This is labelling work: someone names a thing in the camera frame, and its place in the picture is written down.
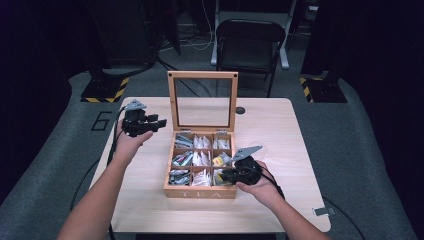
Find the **human arm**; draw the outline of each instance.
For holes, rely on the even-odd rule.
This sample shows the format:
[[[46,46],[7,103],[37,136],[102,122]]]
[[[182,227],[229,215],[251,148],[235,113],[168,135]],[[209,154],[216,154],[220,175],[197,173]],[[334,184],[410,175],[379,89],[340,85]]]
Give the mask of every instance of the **human arm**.
[[[266,164],[257,161],[264,169],[263,173],[272,179]],[[252,194],[260,203],[269,208],[280,221],[286,234],[291,240],[296,239],[329,239],[296,209],[294,209],[278,193],[277,188],[267,179],[262,177],[255,185],[246,185],[237,182],[237,187],[242,191]]]
[[[58,239],[104,239],[107,234],[125,170],[153,132],[135,138],[120,134],[115,155],[96,183],[72,210],[59,232]]]

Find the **hand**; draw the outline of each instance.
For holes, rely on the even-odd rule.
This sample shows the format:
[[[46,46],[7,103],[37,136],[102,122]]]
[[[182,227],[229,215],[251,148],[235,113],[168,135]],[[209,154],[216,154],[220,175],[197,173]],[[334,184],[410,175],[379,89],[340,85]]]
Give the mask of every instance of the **hand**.
[[[134,158],[139,147],[143,146],[143,143],[149,140],[153,136],[152,131],[148,131],[144,134],[138,135],[137,137],[130,137],[125,134],[122,130],[122,120],[118,122],[117,126],[117,145],[115,150],[115,158],[123,159],[126,165],[130,164]]]
[[[262,173],[273,179],[271,174],[267,171],[267,166],[264,162],[256,161],[263,169]],[[275,203],[281,201],[282,197],[278,193],[275,186],[266,178],[261,177],[255,185],[247,185],[242,182],[237,182],[236,186],[240,190],[252,194],[260,203],[268,208],[275,206]]]

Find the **forearm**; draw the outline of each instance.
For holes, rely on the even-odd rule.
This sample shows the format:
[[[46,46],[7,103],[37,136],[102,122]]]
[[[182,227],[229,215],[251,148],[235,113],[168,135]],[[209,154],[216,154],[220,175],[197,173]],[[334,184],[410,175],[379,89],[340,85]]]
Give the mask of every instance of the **forearm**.
[[[68,216],[58,239],[102,239],[105,237],[126,166],[112,161],[97,182]]]
[[[271,211],[277,216],[286,234],[291,240],[296,239],[330,239],[322,233],[283,198],[276,199]]]

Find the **glass lid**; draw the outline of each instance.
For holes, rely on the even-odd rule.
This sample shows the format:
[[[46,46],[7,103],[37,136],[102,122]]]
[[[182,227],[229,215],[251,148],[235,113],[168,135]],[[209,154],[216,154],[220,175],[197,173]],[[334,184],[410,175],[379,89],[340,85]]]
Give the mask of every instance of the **glass lid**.
[[[175,130],[234,130],[237,72],[169,71]]]

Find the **black speaker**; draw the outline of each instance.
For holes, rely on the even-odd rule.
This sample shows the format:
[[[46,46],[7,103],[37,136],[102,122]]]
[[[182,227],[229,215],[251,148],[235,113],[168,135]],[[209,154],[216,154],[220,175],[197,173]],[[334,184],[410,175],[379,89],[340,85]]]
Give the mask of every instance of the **black speaker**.
[[[154,62],[159,38],[150,1],[87,0],[111,66]]]

